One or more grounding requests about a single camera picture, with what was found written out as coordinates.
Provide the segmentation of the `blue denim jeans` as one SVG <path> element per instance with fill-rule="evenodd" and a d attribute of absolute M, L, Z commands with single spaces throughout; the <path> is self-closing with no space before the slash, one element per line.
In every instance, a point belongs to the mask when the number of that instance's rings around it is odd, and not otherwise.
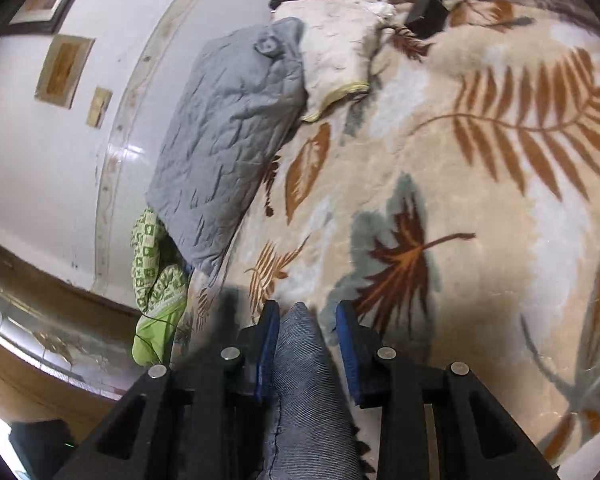
<path fill-rule="evenodd" d="M 354 425 L 332 356 L 302 302 L 280 320 L 261 479 L 361 479 Z"/>

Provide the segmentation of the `small black box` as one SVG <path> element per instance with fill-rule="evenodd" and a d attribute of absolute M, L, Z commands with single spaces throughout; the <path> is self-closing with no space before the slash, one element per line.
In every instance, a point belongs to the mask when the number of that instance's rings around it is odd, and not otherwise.
<path fill-rule="evenodd" d="M 442 0 L 416 0 L 404 25 L 416 38 L 428 39 L 444 29 L 449 14 Z"/>

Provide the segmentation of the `beige leaf pattern blanket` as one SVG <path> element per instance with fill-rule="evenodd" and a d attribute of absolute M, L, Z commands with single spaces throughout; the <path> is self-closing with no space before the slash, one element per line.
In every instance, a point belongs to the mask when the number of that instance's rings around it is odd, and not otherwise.
<path fill-rule="evenodd" d="M 303 302 L 413 359 L 467 363 L 559 465 L 600 433 L 600 33 L 470 2 L 420 47 L 385 41 L 370 92 L 274 155 L 173 346 Z"/>

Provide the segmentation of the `grey quilted pillow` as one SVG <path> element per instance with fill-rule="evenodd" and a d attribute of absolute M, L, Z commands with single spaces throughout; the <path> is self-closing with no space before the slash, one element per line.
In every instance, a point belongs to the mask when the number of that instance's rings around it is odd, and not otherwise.
<path fill-rule="evenodd" d="M 283 18 L 209 41 L 166 130 L 146 200 L 184 260 L 208 276 L 306 105 L 303 32 L 298 18 Z"/>

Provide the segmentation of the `wooden glass panel door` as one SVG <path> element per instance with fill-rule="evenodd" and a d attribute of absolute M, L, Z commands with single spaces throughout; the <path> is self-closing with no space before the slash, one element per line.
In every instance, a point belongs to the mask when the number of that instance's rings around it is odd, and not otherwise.
<path fill-rule="evenodd" d="M 0 246 L 0 419 L 61 419 L 81 442 L 143 373 L 137 320 Z"/>

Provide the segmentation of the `green patterned cloth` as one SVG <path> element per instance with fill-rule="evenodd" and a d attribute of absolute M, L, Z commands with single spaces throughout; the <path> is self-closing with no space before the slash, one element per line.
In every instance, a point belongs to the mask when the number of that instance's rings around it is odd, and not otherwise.
<path fill-rule="evenodd" d="M 155 211 L 147 207 L 131 234 L 132 289 L 140 311 L 132 358 L 148 367 L 170 362 L 174 341 L 181 336 L 188 275 L 182 257 Z"/>

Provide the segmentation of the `cream white pillow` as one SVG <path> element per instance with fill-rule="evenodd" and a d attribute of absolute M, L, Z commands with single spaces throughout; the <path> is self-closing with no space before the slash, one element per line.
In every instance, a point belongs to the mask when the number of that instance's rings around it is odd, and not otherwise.
<path fill-rule="evenodd" d="M 370 88 L 370 59 L 381 31 L 397 15 L 385 0 L 294 0 L 273 12 L 275 21 L 298 18 L 303 23 L 304 122 L 317 122 L 335 102 Z"/>

